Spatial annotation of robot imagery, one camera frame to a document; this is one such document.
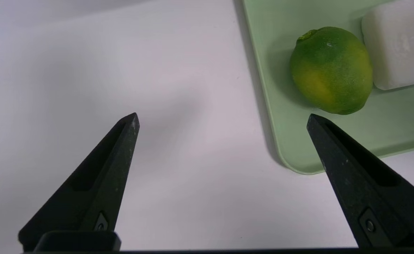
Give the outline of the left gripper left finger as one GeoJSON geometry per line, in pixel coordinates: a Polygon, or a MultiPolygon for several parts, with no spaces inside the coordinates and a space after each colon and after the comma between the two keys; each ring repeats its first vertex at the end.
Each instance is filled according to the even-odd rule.
{"type": "Polygon", "coordinates": [[[121,118],[19,231],[25,252],[115,252],[115,225],[140,124],[121,118]]]}

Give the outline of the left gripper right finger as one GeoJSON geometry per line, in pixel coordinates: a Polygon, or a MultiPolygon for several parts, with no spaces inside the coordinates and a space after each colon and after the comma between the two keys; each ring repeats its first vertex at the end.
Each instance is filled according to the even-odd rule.
{"type": "Polygon", "coordinates": [[[414,247],[414,186],[330,120],[307,131],[359,247],[414,247]]]}

